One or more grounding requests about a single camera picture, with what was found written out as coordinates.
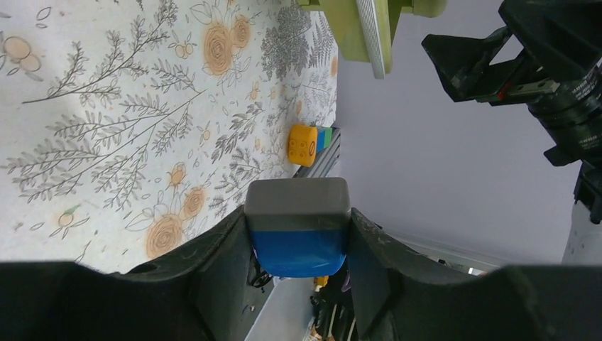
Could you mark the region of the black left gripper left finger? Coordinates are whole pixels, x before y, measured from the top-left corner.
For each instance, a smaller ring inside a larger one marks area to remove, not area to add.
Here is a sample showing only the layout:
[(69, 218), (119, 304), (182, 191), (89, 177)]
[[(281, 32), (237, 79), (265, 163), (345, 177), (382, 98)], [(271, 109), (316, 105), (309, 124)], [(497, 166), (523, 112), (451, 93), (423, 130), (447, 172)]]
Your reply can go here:
[(251, 245), (241, 208), (126, 274), (72, 261), (1, 265), (2, 340), (243, 340)]

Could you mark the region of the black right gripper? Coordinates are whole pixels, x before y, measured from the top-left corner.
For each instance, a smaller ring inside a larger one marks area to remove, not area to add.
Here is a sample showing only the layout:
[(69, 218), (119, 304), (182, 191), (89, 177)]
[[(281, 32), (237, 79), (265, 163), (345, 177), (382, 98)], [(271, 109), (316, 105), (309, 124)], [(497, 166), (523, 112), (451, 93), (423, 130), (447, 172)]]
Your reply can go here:
[[(601, 223), (601, 2), (504, 1), (486, 38), (429, 34), (422, 47), (454, 102), (526, 104), (552, 138), (556, 167), (583, 163), (574, 197)], [(491, 61), (513, 37), (522, 51)]]

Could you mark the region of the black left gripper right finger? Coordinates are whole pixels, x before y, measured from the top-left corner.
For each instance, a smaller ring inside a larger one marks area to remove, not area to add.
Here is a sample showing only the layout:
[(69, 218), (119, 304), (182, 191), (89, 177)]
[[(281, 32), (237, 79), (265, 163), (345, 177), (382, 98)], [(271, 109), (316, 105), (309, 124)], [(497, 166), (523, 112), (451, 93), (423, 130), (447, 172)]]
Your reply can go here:
[(347, 264), (361, 340), (600, 340), (601, 268), (473, 276), (418, 254), (358, 210)]

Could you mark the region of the yellow-green drawer cabinet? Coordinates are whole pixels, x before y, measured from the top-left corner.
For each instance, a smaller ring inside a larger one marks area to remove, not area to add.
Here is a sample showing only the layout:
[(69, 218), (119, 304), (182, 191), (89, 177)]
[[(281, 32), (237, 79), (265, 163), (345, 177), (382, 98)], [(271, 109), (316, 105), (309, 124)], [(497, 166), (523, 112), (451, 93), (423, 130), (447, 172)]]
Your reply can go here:
[(370, 63), (376, 79), (391, 72), (392, 45), (400, 16), (435, 18), (446, 0), (298, 1), (305, 11), (322, 12), (345, 60)]

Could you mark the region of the blue stamp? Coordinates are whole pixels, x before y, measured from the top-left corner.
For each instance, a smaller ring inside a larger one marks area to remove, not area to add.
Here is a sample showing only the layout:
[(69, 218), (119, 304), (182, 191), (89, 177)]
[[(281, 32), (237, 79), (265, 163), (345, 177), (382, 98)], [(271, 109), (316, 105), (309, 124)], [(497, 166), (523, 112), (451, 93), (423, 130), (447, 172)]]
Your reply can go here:
[(256, 180), (243, 210), (258, 262), (270, 275), (331, 276), (342, 267), (351, 221), (343, 178)]

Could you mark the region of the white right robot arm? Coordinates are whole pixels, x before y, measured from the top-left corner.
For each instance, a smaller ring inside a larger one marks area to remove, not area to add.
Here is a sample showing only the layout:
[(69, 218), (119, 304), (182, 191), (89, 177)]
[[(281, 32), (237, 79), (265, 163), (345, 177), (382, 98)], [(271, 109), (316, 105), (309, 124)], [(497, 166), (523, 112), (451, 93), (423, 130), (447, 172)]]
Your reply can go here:
[(422, 47), (455, 102), (525, 104), (556, 167), (580, 162), (562, 261), (601, 263), (601, 2), (504, 1), (485, 38), (429, 34)]

